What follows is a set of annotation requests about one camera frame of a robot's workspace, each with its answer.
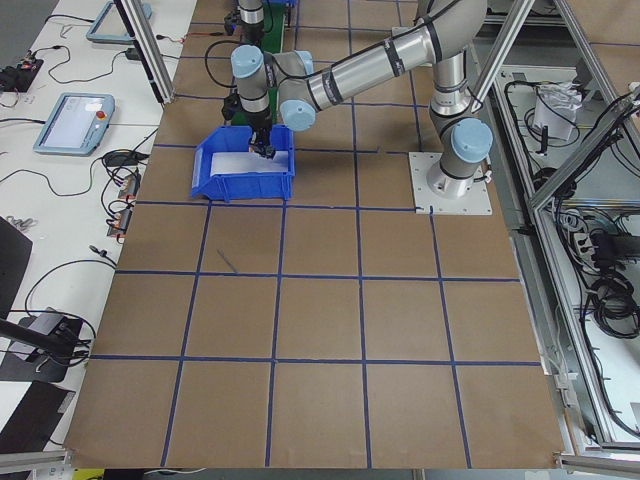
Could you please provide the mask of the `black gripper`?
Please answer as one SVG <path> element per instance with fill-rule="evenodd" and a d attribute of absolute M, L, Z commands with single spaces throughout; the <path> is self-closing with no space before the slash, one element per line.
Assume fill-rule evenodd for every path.
<path fill-rule="evenodd" d="M 245 43 L 261 42 L 261 23 L 241 22 L 242 39 Z"/>
<path fill-rule="evenodd" d="M 276 150 L 271 145 L 272 118 L 271 117 L 249 117 L 248 124 L 252 129 L 250 140 L 251 151 L 261 155 L 262 146 L 264 145 L 264 156 L 273 158 Z"/>

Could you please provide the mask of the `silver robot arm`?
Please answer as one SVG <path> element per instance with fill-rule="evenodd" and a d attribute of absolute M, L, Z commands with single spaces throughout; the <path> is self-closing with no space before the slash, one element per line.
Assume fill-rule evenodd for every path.
<path fill-rule="evenodd" d="M 474 183 L 474 174 L 491 149 L 490 128 L 471 111 L 474 101 L 466 75 L 466 48 L 479 32 L 484 1 L 421 1 L 413 27 L 343 58 L 321 71 L 307 51 L 271 54 L 241 44 L 230 56 L 235 84 L 222 113 L 231 119 L 244 114 L 252 129 L 250 148 L 266 157 L 274 153 L 270 135 L 269 92 L 278 90 L 278 111 L 295 132 L 311 128 L 319 112 L 393 78 L 429 64 L 434 94 L 430 117 L 443 146 L 427 173 L 438 196 L 458 199 Z"/>
<path fill-rule="evenodd" d="M 264 37 L 264 7 L 261 0 L 239 0 L 238 10 L 243 38 L 259 45 Z"/>

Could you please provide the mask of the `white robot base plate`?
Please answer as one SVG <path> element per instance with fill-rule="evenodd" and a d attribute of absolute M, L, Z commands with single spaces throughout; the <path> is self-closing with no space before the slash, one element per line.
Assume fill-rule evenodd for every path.
<path fill-rule="evenodd" d="M 490 216 L 493 214 L 487 183 L 480 166 L 468 179 L 446 176 L 439 152 L 408 154 L 414 210 L 425 215 Z"/>

